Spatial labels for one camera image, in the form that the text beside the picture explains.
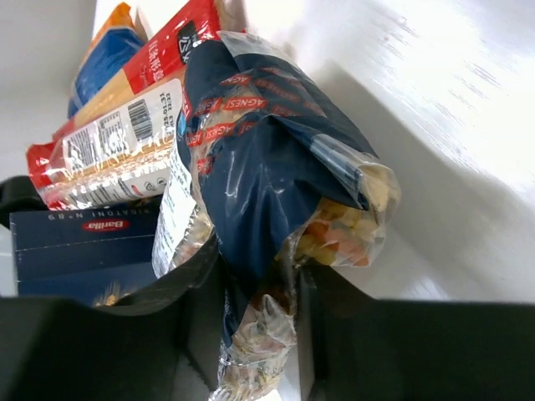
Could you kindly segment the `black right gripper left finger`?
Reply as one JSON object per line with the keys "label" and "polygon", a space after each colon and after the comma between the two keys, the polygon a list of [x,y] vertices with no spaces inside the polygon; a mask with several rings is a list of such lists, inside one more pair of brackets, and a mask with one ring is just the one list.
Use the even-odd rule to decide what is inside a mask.
{"label": "black right gripper left finger", "polygon": [[213,240],[112,307],[1,301],[4,400],[205,400],[217,386],[222,261]]}

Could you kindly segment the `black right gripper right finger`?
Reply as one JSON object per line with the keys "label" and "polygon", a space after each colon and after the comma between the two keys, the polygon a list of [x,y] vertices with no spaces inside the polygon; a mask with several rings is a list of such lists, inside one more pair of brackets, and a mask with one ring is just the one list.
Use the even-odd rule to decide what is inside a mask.
{"label": "black right gripper right finger", "polygon": [[304,400],[531,400],[534,307],[375,299],[331,268],[298,284]]}

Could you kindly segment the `dark blue Agnesi pasta bag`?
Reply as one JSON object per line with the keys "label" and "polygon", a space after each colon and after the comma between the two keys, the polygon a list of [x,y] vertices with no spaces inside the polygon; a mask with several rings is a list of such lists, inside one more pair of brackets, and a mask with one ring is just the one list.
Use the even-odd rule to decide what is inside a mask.
{"label": "dark blue Agnesi pasta bag", "polygon": [[394,172],[288,56],[221,31],[193,49],[152,251],[158,277],[215,237],[230,281],[213,400],[275,389],[308,262],[368,266],[400,201]]}

